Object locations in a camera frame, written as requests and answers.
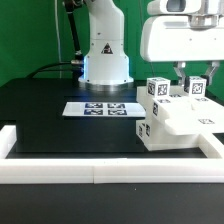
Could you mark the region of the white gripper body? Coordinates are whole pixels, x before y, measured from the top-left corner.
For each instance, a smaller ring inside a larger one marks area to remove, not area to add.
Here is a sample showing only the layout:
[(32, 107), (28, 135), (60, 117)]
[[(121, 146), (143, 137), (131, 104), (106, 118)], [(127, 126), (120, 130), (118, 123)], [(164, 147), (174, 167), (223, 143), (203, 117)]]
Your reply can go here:
[(224, 60), (224, 0), (151, 0), (140, 54), (149, 62)]

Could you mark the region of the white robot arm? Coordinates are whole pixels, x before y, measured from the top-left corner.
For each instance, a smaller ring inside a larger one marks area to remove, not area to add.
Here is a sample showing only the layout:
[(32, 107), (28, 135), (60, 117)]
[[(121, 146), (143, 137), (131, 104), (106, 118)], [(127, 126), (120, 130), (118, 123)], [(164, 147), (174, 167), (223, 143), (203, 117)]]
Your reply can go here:
[[(82, 86), (96, 90), (133, 83), (124, 52), (124, 14), (113, 0), (63, 0), (75, 49), (72, 64)], [(86, 6), (90, 50), (84, 55), (73, 12)], [(149, 62), (171, 62), (182, 85), (188, 61), (210, 63), (207, 82), (224, 60), (224, 0), (151, 0), (141, 34), (140, 54)]]

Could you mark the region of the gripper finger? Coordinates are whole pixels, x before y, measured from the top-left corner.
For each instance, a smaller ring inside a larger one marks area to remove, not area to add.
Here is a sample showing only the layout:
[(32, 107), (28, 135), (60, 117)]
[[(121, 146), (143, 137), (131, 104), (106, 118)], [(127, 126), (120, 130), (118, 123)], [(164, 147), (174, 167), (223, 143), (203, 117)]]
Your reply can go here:
[(175, 73), (178, 76), (178, 85), (184, 88), (188, 87), (188, 80), (185, 73), (186, 63), (183, 61), (178, 61), (173, 64)]
[(220, 62), (219, 61), (209, 61), (208, 62), (208, 68), (203, 75), (203, 78), (206, 80), (206, 85), (210, 86), (213, 81), (213, 77), (216, 74), (220, 67)]

